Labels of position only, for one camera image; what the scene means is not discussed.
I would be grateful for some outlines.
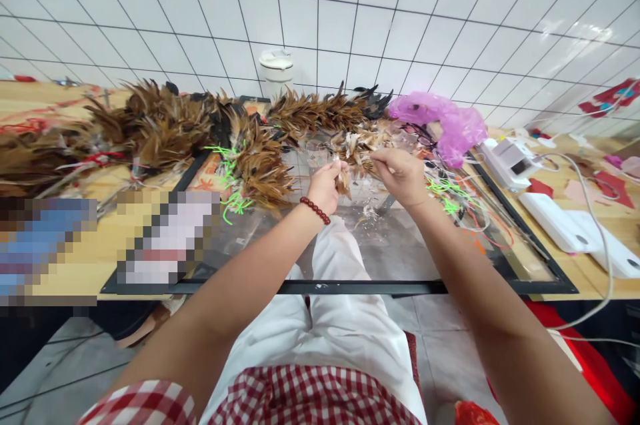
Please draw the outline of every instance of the checkered fabric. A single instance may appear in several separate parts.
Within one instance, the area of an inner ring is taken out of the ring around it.
[[[194,424],[193,399],[177,384],[147,380],[92,407],[87,424]],[[394,423],[419,425],[396,397],[369,375],[333,366],[252,367],[229,387],[209,424]]]

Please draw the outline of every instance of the pink plastic bag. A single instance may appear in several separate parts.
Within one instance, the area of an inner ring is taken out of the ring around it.
[[[402,95],[389,105],[389,117],[426,125],[440,121],[442,136],[437,150],[444,162],[454,168],[464,163],[464,155],[473,146],[489,138],[482,115],[474,108],[458,108],[450,99],[414,91]]]

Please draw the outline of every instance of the gingham sleeve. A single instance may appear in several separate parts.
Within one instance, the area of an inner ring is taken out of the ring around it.
[[[193,405],[193,398],[180,385],[146,380],[104,397],[78,424],[195,424]]]

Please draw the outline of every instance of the wooden table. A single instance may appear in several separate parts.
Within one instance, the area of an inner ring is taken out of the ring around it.
[[[73,101],[81,98],[84,91],[90,91],[90,87],[65,89],[51,83],[13,83],[0,82],[0,125],[6,123],[21,122],[29,117],[29,110],[42,110],[56,103]],[[111,106],[123,106],[129,96],[128,91],[111,90],[109,96]],[[101,94],[101,90],[94,89],[94,93]],[[88,118],[88,114],[82,109],[86,101],[76,103],[64,108],[58,108],[61,115],[75,119]],[[491,131],[497,137],[502,131]],[[580,153],[580,147],[567,137],[559,137],[555,140],[558,147],[553,151],[560,153]],[[584,156],[595,163],[599,163],[605,154],[618,150],[623,143],[614,139],[592,139],[591,143],[597,149],[585,149]],[[544,153],[545,148],[535,149],[538,153]],[[550,185],[555,190],[555,199],[564,209],[586,209],[585,206],[575,203],[563,195],[569,179],[577,179],[575,172],[568,163],[562,159],[556,162],[561,166],[557,173],[541,170],[537,171],[535,178]],[[113,190],[114,183],[124,180],[128,176],[127,168],[109,167],[98,171],[101,174],[90,186],[89,196],[98,200],[108,196]],[[162,184],[165,191],[173,188],[178,177]],[[640,206],[640,185],[628,180],[627,190],[632,200]],[[92,300],[114,300],[119,296],[100,293],[102,285],[113,273],[119,254],[131,247],[133,238],[139,235],[142,226],[149,223],[151,216],[157,213],[160,203],[166,201],[166,194],[160,191],[145,188],[141,193],[145,196],[143,203],[129,203],[119,208],[119,213],[107,214],[98,224],[94,232],[83,232],[81,240],[73,245],[67,245],[67,251],[58,255],[58,263],[49,266],[49,273],[43,274],[38,284],[30,287],[32,295],[31,303],[51,304],[50,297],[56,297],[60,304],[87,304]],[[578,294],[535,296],[538,300],[598,300],[603,297],[607,288],[607,274],[590,256],[570,256],[560,249],[547,237],[546,233],[537,225],[537,222],[520,205],[517,194],[504,190],[505,195],[515,210],[523,217],[535,235],[540,239],[545,248],[555,258],[562,270],[579,290]],[[595,203],[594,210],[601,223],[632,252],[640,256],[640,211],[629,209],[618,203],[603,205]],[[513,248],[517,261],[533,263],[535,254],[531,248],[523,243],[518,243]],[[532,276],[541,279],[548,273],[540,268],[532,266],[526,272],[518,270],[521,278]],[[615,280],[615,298],[640,298],[640,280]],[[168,296],[127,296],[128,300],[157,300]]]

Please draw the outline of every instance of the white tile wall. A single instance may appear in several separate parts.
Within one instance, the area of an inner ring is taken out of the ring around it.
[[[41,80],[262,95],[257,58],[283,45],[296,90],[432,91],[521,126],[640,76],[640,0],[0,0],[0,65]]]

